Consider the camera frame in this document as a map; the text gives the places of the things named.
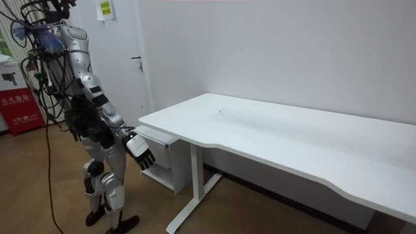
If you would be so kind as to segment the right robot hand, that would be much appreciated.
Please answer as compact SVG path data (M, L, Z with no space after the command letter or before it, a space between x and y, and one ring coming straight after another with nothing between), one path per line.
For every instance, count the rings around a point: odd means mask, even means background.
M142 171L153 166L156 159L147 142L136 132L131 131L123 137L122 144L126 152L134 159Z

